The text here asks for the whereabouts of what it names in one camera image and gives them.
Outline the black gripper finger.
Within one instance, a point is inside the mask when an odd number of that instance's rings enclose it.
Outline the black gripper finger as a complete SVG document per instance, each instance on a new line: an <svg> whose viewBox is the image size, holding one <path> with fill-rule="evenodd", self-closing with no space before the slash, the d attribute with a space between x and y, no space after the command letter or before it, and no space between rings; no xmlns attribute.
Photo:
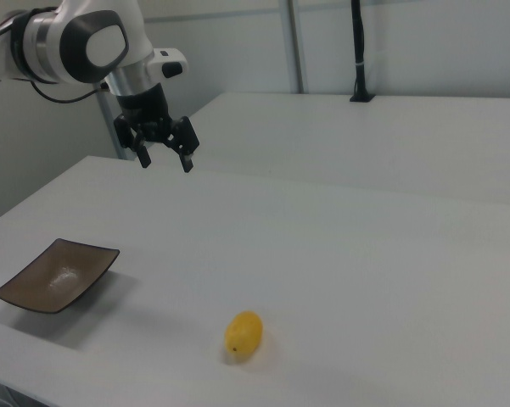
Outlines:
<svg viewBox="0 0 510 407"><path fill-rule="evenodd" d="M126 117L121 114L114 119L115 134L120 146L130 149L137 155L138 161L143 168L148 168L151 158L145 147L145 134L141 126L132 128Z"/></svg>
<svg viewBox="0 0 510 407"><path fill-rule="evenodd" d="M187 116L171 121L165 131L164 144L177 153L183 171L190 172L193 168L193 154L199 146L199 139Z"/></svg>

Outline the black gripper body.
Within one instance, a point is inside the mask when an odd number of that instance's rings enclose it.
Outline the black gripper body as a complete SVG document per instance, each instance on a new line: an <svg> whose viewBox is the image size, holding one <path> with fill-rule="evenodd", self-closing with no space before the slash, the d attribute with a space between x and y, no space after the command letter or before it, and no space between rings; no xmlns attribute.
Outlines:
<svg viewBox="0 0 510 407"><path fill-rule="evenodd" d="M115 132L120 143L132 143L132 130L141 126L149 142L168 143L172 119L161 84L136 95L117 96L121 115L115 118Z"/></svg>

